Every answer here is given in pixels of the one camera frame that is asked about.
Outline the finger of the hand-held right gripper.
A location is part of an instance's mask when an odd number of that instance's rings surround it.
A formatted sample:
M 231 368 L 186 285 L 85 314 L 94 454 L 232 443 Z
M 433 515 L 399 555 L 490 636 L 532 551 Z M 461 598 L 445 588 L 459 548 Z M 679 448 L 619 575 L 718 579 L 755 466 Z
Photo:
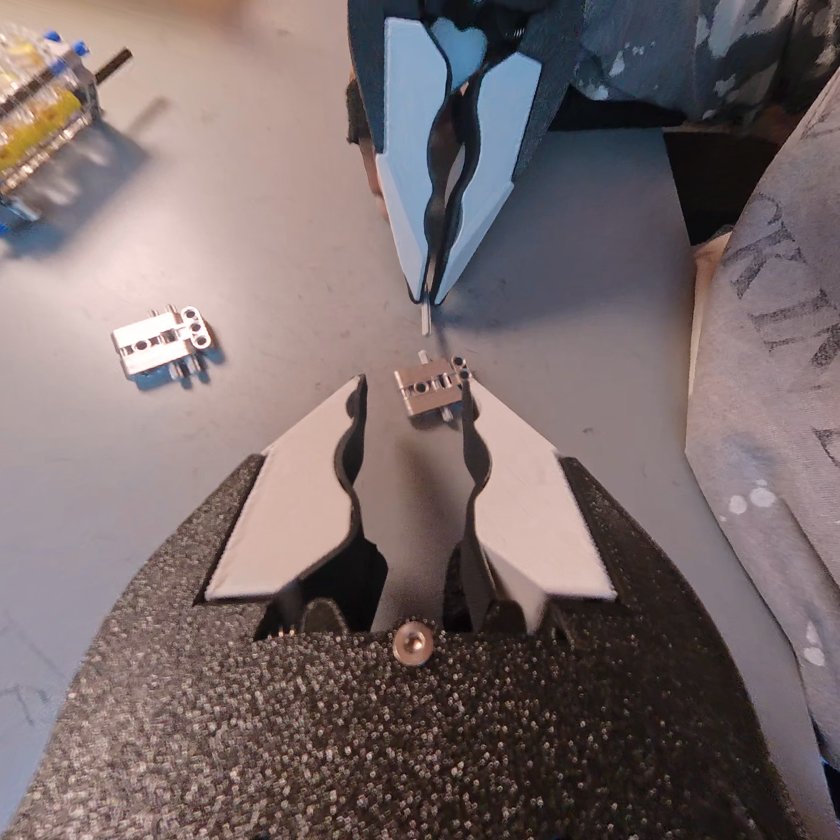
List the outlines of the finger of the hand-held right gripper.
M 384 59 L 384 143 L 377 154 L 377 173 L 396 253 L 411 298 L 418 303 L 429 261 L 429 140 L 452 74 L 438 42 L 419 20 L 385 20 Z
M 464 161 L 446 205 L 431 298 L 440 305 L 513 190 L 541 64 L 519 52 L 483 69 L 462 98 Z

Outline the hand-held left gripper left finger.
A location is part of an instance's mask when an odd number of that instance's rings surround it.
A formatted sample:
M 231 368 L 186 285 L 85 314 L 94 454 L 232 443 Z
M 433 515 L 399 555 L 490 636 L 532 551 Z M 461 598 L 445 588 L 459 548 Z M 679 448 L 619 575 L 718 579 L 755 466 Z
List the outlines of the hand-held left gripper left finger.
M 368 542 L 354 491 L 364 457 L 367 383 L 358 374 L 264 452 L 203 591 L 205 603 L 284 602 L 297 621 L 313 599 L 368 619 Z

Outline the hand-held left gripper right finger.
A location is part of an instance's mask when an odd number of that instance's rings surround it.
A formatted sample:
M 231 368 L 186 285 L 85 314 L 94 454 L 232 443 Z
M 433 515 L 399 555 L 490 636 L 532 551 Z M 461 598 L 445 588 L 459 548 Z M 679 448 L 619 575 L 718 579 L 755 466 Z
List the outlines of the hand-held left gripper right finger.
M 468 604 L 490 630 L 491 605 L 513 633 L 538 630 L 549 604 L 618 596 L 557 448 L 474 379 L 463 399 L 465 464 L 475 487 L 465 530 Z

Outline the person's right hand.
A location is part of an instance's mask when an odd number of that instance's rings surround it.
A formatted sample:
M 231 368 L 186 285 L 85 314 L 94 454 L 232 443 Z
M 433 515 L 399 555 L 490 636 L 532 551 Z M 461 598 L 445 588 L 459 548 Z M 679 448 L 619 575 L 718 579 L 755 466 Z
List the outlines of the person's right hand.
M 375 147 L 370 138 L 362 138 L 359 143 L 362 160 L 364 163 L 364 170 L 367 177 L 367 182 L 373 195 L 375 204 L 380 215 L 386 222 L 389 221 L 389 213 L 386 208 L 385 199 L 382 192 L 382 184 L 380 182 L 379 173 L 375 160 Z

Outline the chrome beam assembly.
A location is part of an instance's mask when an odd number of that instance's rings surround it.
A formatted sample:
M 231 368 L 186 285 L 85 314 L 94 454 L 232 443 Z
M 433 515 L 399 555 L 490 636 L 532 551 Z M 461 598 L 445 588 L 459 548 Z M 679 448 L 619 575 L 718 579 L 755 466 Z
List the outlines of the chrome beam assembly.
M 214 349 L 214 333 L 194 306 L 151 310 L 137 322 L 111 333 L 122 372 L 131 382 L 163 374 L 178 382 L 204 371 L 204 358 Z

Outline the clear engine block model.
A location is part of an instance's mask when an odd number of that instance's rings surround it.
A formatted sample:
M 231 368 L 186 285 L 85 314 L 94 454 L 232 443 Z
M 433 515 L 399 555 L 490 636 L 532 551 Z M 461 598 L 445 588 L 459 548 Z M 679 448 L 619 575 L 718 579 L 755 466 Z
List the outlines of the clear engine block model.
M 91 71 L 85 65 L 89 53 L 85 41 L 66 41 L 55 30 L 2 27 L 2 238 L 41 218 L 18 193 L 39 168 L 100 119 L 100 87 L 133 58 L 123 48 Z

